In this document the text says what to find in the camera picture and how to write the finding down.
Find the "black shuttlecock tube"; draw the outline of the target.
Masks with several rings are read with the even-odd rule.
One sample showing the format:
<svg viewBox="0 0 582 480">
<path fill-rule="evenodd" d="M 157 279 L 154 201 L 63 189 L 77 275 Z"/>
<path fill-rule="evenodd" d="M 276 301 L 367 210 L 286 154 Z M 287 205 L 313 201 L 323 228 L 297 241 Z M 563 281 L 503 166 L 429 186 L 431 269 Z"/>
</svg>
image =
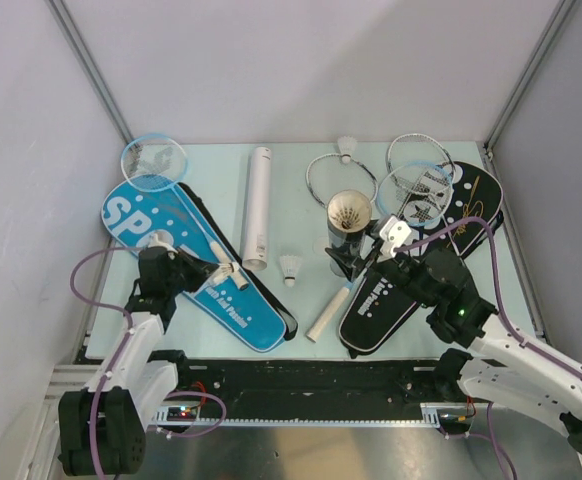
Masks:
<svg viewBox="0 0 582 480">
<path fill-rule="evenodd" d="M 329 247 L 338 253 L 358 256 L 365 229 L 372 220 L 369 199 L 357 190 L 343 190 L 330 199 L 326 212 Z"/>
</svg>

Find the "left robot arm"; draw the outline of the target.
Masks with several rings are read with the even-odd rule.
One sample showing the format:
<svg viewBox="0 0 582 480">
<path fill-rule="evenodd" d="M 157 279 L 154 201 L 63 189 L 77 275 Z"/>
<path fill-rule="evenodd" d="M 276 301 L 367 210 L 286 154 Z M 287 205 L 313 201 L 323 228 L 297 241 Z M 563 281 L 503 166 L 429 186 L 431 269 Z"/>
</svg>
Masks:
<svg viewBox="0 0 582 480">
<path fill-rule="evenodd" d="M 145 457 L 146 432 L 168 397 L 192 389 L 183 353 L 157 351 L 181 293 L 200 293 L 224 282 L 231 263 L 213 263 L 159 242 L 137 252 L 138 276 L 124 306 L 123 328 L 112 352 L 83 387 L 58 404 L 59 460 L 69 476 L 99 479 L 136 473 Z"/>
</svg>

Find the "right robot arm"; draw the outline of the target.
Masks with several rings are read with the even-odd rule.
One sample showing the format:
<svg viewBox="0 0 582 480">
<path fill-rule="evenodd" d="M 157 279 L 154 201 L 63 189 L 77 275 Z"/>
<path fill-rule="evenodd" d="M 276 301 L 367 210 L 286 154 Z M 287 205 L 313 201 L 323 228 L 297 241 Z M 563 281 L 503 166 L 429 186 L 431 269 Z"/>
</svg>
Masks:
<svg viewBox="0 0 582 480">
<path fill-rule="evenodd" d="M 433 376 L 447 401 L 462 394 L 499 403 L 567 438 L 582 456 L 582 363 L 529 335 L 506 315 L 501 300 L 480 296 L 465 262 L 445 248 L 409 256 L 407 226 L 390 216 L 376 222 L 366 257 L 330 248 L 349 280 L 377 272 L 416 303 L 431 308 L 427 322 L 449 344 Z"/>
</svg>

